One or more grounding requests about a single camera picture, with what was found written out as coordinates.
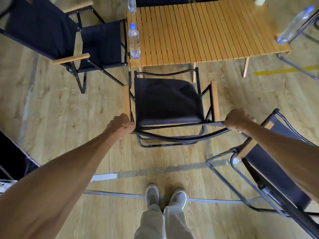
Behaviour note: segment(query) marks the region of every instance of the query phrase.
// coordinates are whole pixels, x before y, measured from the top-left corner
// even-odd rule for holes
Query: black fabric
[[[184,80],[135,78],[136,123],[163,125],[204,121],[202,97]]]
[[[5,35],[52,60],[73,56],[77,24],[49,0],[13,0]]]
[[[300,140],[279,120],[274,121],[271,131]],[[304,209],[310,198],[292,181],[279,165],[257,144],[245,157],[265,178],[296,206]]]
[[[0,165],[15,179],[20,180],[39,166],[15,143],[0,131]],[[10,179],[0,169],[0,179]]]
[[[107,68],[122,62],[121,22],[111,22],[84,27],[81,31],[82,53],[89,53],[90,60],[98,66]],[[96,68],[87,60],[81,60],[78,72],[87,72]]]
[[[136,0],[137,7],[154,7],[186,3],[189,3],[189,0]]]

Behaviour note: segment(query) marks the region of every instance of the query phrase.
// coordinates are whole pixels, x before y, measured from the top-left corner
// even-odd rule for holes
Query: gray shoe
[[[183,209],[185,207],[186,200],[187,200],[187,194],[185,189],[179,188],[175,190],[175,192],[173,193],[168,205],[170,206],[170,205],[173,205],[174,202],[177,202],[178,204],[181,205],[181,208]]]
[[[147,186],[145,192],[145,202],[147,208],[149,208],[153,204],[160,205],[159,189],[155,184],[149,184]]]

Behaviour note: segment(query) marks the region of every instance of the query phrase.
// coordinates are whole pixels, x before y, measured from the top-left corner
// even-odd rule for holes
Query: pants
[[[185,221],[184,212],[177,202],[166,206],[164,215],[160,207],[153,204],[141,217],[141,225],[134,239],[194,239]]]

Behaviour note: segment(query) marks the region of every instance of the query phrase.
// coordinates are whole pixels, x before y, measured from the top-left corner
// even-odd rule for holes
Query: person's right arm
[[[241,110],[232,110],[224,125],[256,140],[286,174],[319,203],[319,147],[272,132]]]

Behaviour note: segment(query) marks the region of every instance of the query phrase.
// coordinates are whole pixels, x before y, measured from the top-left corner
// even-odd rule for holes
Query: person
[[[232,110],[224,125],[255,139],[302,190],[319,201],[317,146],[274,133],[240,110]],[[55,238],[106,153],[134,128],[127,115],[116,116],[99,136],[49,161],[10,187],[0,196],[1,238]],[[165,234],[168,239],[193,238],[183,213],[187,202],[184,189],[175,191],[164,215],[154,184],[147,187],[145,199],[147,210],[135,239],[163,238]]]

